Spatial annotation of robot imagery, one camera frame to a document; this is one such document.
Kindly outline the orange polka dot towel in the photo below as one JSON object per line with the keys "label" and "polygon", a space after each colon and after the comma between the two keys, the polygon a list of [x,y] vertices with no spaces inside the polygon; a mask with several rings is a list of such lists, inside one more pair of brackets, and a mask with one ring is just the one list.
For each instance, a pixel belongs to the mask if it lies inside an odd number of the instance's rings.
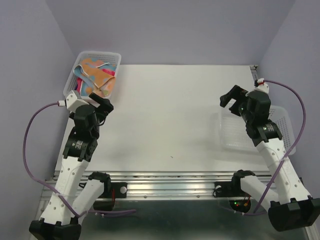
{"label": "orange polka dot towel", "polygon": [[108,78],[108,76],[103,71],[100,71],[97,68],[90,68],[86,66],[83,67],[81,65],[81,62],[78,65],[76,65],[75,68],[79,66],[82,69],[83,74],[85,74],[97,87],[101,87],[104,84],[105,80]]}

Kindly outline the pink towel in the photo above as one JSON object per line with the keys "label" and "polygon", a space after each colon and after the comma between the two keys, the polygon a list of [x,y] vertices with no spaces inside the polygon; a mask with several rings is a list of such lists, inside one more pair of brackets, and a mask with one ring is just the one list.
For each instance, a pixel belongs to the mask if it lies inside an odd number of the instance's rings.
{"label": "pink towel", "polygon": [[116,74],[112,76],[108,73],[107,79],[101,87],[97,87],[85,74],[82,73],[82,69],[78,66],[73,70],[75,76],[77,76],[76,90],[82,97],[88,97],[91,93],[95,93],[102,98],[107,98],[111,95],[116,83]]}

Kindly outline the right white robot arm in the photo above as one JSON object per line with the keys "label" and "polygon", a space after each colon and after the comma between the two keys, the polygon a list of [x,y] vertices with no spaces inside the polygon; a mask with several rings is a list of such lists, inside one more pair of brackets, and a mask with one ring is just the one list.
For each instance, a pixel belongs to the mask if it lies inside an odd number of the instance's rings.
{"label": "right white robot arm", "polygon": [[278,232],[309,227],[320,215],[320,200],[314,198],[298,177],[285,149],[277,124],[270,120],[271,100],[267,87],[247,91],[238,85],[220,97],[220,106],[234,100],[230,112],[241,117],[245,130],[271,173],[271,184],[263,184],[250,170],[238,170],[232,176],[230,190],[235,195],[248,194],[263,207]]}

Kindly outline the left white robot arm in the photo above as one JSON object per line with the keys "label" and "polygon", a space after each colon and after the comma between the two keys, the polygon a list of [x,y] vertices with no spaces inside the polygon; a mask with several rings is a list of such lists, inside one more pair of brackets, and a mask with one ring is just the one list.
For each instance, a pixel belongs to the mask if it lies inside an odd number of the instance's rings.
{"label": "left white robot arm", "polygon": [[111,193],[108,174],[94,172],[79,195],[76,195],[83,173],[89,166],[98,146],[100,126],[114,107],[110,100],[91,93],[89,98],[98,105],[83,100],[72,90],[65,98],[55,102],[65,107],[73,120],[65,147],[62,151],[61,169],[55,186],[33,177],[32,179],[52,190],[50,200],[38,220],[33,220],[29,232],[38,240],[77,240],[82,221],[98,197]]}

